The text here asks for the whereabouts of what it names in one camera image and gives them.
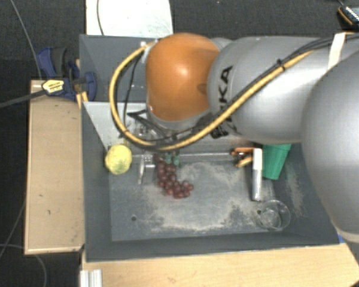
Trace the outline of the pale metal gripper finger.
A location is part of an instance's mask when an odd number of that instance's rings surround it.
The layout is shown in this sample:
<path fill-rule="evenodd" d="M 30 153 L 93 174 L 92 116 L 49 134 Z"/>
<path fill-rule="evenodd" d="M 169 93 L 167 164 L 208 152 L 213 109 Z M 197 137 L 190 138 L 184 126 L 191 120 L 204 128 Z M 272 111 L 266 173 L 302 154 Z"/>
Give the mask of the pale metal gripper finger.
<path fill-rule="evenodd" d="M 139 162 L 139 168 L 138 168 L 138 185 L 143 184 L 144 173 L 145 173 L 145 157 L 142 155 L 140 162 Z"/>
<path fill-rule="evenodd" d="M 154 182 L 156 179 L 156 161 L 153 155 L 145 158 L 145 178 L 147 182 Z"/>

